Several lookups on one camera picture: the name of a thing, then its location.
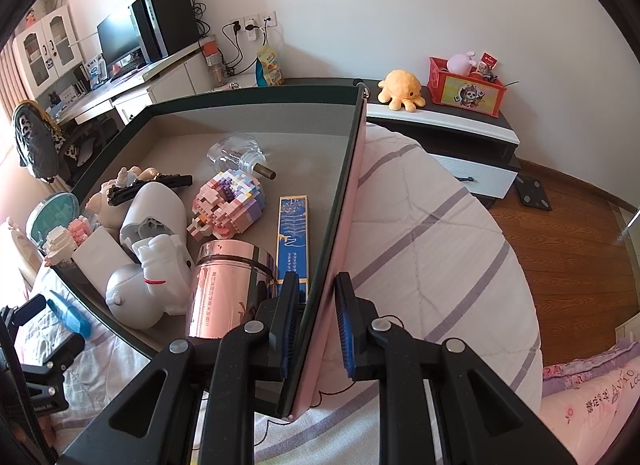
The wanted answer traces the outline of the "black office chair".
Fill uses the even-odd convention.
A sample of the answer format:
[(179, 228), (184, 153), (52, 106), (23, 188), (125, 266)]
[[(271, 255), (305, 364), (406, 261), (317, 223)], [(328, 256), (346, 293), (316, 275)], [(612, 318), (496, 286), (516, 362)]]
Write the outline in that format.
[(119, 133), (117, 121), (108, 115), (80, 125), (58, 125), (30, 100), (14, 108), (12, 125), (20, 165), (38, 180), (61, 180), (69, 188)]

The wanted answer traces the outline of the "pink plush toy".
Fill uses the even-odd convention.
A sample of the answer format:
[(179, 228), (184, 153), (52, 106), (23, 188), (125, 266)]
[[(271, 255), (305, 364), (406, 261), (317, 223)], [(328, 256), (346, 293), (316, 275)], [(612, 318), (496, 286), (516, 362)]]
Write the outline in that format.
[(446, 62), (446, 69), (451, 74), (468, 77), (471, 75), (472, 70), (477, 66), (477, 62), (474, 58), (475, 53), (473, 51), (455, 54), (451, 58), (448, 58)]

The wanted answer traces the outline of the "yellow octopus plush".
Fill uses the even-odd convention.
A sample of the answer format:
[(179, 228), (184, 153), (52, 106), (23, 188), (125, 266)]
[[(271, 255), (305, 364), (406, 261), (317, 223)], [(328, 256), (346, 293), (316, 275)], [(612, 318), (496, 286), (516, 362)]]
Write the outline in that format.
[(392, 70), (378, 83), (378, 87), (378, 102), (386, 104), (394, 112), (402, 108), (407, 112), (414, 112), (418, 107), (426, 105), (420, 80), (406, 70)]

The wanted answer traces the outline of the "white pink block house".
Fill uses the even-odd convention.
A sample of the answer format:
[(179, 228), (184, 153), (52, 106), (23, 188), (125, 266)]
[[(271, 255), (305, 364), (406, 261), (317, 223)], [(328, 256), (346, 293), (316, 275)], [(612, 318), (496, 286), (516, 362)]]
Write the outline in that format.
[(56, 226), (44, 243), (44, 264), (47, 267), (68, 265), (72, 262), (74, 252), (88, 240), (92, 232), (91, 223), (84, 216), (79, 216), (67, 226)]

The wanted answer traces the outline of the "clear glass bottle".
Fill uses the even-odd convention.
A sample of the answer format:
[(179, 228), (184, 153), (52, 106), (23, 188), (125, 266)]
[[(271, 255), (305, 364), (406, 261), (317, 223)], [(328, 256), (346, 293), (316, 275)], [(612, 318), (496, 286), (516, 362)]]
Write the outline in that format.
[(267, 159), (254, 136), (239, 133), (226, 136), (207, 152), (207, 158), (218, 172), (241, 170), (250, 176), (277, 178), (277, 173), (267, 166)]

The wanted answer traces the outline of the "red toy crate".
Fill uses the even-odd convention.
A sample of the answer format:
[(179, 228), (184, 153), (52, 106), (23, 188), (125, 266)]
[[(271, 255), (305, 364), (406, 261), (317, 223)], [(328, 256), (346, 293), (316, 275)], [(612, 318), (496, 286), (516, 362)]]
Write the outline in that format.
[(497, 118), (506, 95), (506, 85), (499, 78), (489, 81), (475, 70), (469, 76), (451, 73), (446, 63), (444, 58), (430, 57), (426, 87), (432, 102)]

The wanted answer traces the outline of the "black computer monitor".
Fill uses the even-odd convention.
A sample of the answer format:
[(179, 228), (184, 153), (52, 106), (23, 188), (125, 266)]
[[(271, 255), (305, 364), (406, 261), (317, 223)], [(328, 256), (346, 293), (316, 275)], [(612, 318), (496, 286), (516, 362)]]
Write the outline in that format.
[(144, 64), (138, 33), (128, 8), (110, 14), (96, 30), (108, 78), (119, 78)]

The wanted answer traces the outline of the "wall power socket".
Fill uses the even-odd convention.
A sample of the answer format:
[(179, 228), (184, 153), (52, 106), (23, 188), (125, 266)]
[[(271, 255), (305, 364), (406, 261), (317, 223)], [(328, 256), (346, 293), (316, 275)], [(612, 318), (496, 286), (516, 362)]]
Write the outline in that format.
[(248, 41), (256, 41), (268, 29), (278, 26), (278, 17), (276, 11), (270, 11), (263, 14), (232, 18), (230, 24), (238, 24), (240, 26), (240, 34), (243, 34)]

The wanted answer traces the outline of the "pink pillow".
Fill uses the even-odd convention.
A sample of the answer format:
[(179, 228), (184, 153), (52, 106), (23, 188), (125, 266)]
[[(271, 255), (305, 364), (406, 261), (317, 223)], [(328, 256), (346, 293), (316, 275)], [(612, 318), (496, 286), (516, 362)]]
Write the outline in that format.
[(542, 371), (539, 417), (579, 464), (605, 455), (639, 401), (639, 344)]

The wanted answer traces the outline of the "black computer tower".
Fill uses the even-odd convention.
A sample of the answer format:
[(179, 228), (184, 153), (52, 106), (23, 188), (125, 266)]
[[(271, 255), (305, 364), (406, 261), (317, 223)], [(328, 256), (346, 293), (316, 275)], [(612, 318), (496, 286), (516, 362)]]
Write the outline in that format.
[(191, 0), (134, 0), (130, 16), (148, 64), (198, 42)]

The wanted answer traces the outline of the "white dog figurine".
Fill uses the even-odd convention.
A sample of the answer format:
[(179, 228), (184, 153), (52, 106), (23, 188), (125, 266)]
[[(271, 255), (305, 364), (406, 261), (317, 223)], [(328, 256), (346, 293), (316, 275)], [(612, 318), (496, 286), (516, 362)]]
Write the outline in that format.
[(158, 234), (134, 243), (139, 263), (115, 270), (105, 303), (130, 329), (149, 329), (163, 315), (185, 315), (191, 304), (193, 261), (176, 234)]

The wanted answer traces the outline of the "baby doll figurine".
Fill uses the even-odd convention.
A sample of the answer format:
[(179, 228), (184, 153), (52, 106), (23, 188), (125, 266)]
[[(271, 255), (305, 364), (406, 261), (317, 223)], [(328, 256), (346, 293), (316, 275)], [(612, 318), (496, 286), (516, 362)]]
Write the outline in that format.
[(122, 226), (131, 199), (146, 182), (160, 177), (160, 172), (153, 168), (142, 170), (138, 166), (122, 167), (115, 179), (101, 184), (99, 192), (88, 199), (86, 209), (96, 217), (99, 225), (115, 231)]

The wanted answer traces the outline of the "blue rectangular slim box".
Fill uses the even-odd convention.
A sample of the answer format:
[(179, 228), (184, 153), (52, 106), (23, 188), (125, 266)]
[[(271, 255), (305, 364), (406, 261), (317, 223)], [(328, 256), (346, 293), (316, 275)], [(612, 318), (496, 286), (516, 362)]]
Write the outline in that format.
[(299, 301), (303, 305), (309, 292), (308, 198), (306, 195), (281, 196), (277, 235), (278, 286), (285, 274), (295, 272), (299, 279)]

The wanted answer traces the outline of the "white glass door cabinet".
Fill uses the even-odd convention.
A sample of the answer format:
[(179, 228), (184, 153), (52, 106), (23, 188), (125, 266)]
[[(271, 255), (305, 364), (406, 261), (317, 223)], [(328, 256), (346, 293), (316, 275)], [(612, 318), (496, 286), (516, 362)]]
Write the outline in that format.
[(34, 100), (84, 61), (67, 6), (26, 28), (12, 47), (27, 94)]

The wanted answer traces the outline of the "pink storage box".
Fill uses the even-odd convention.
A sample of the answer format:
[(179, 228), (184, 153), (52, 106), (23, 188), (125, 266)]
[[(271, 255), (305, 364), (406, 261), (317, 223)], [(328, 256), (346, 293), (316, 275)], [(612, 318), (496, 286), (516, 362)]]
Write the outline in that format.
[(124, 167), (187, 173), (190, 204), (213, 177), (207, 152), (218, 139), (248, 133), (277, 173), (264, 184), (264, 215), (243, 240), (273, 253), (279, 199), (308, 199), (309, 295), (300, 315), (288, 378), (256, 386), (256, 410), (299, 417), (311, 404), (330, 326), (331, 287), (346, 254), (364, 147), (362, 92), (338, 86), (289, 86), (210, 92), (145, 107), (107, 144), (73, 187), (79, 203)]

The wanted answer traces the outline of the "teal tape roll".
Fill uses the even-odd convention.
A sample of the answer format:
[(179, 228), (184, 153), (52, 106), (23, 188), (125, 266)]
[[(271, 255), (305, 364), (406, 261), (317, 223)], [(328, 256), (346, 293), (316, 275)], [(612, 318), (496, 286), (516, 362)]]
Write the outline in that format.
[(79, 216), (80, 208), (73, 193), (55, 193), (44, 198), (29, 214), (26, 235), (38, 249), (57, 226), (67, 226)]

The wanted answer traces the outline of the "pink building block toy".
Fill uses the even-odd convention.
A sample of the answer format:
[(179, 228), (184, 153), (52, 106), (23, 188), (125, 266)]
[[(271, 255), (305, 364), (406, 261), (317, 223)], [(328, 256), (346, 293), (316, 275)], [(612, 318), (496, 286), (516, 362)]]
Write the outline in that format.
[(262, 217), (265, 207), (260, 182), (242, 170), (227, 169), (198, 190), (192, 200), (193, 218), (186, 232), (198, 241), (205, 237), (229, 240)]

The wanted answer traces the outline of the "black white tv cabinet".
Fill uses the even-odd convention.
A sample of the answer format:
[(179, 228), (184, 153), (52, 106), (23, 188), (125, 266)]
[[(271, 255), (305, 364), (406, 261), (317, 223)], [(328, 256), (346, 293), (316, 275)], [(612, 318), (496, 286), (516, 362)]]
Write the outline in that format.
[(373, 79), (303, 77), (288, 78), (285, 82), (367, 87), (368, 121), (419, 142), (426, 153), (487, 207), (506, 197), (520, 172), (515, 156), (520, 139), (503, 115), (491, 117), (475, 110), (435, 104), (427, 89), (422, 90), (424, 107), (412, 113), (394, 112), (378, 101), (381, 89)]

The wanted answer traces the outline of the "snack bag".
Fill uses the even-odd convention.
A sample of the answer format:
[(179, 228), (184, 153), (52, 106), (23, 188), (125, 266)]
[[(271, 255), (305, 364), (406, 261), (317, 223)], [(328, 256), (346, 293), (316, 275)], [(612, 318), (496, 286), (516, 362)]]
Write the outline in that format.
[(256, 84), (258, 87), (272, 87), (283, 84), (284, 76), (276, 51), (269, 43), (264, 44), (257, 52)]

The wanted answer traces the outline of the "black bathroom scale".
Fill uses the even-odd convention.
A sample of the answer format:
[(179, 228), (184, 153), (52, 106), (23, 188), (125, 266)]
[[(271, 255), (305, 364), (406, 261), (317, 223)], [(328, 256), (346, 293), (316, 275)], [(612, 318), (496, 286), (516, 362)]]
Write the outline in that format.
[(519, 174), (515, 178), (514, 184), (518, 192), (518, 199), (523, 206), (552, 211), (547, 193), (539, 180)]

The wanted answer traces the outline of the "rose gold metal cup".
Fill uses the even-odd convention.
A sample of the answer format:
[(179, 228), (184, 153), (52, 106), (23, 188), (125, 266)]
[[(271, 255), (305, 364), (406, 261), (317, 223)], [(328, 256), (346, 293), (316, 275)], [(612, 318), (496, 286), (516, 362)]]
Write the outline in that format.
[(275, 277), (273, 257), (265, 249), (240, 240), (203, 244), (195, 263), (186, 335), (221, 338), (253, 320), (260, 304), (273, 295)]

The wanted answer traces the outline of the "white desk with drawers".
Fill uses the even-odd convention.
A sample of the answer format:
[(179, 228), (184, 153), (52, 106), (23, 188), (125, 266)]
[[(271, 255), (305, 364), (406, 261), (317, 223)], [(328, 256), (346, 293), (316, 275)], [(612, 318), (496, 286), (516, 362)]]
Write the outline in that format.
[(58, 125), (75, 121), (80, 125), (112, 110), (128, 122), (145, 107), (212, 91), (201, 45), (194, 42), (179, 52), (134, 70), (88, 92), (55, 118)]

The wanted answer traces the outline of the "orange cap bottle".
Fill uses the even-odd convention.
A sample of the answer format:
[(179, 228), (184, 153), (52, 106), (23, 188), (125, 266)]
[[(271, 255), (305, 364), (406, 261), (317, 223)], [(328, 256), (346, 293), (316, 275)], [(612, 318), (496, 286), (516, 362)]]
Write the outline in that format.
[(216, 39), (207, 37), (200, 42), (201, 52), (205, 58), (212, 85), (214, 88), (220, 88), (227, 82), (226, 68), (220, 50), (218, 49)]

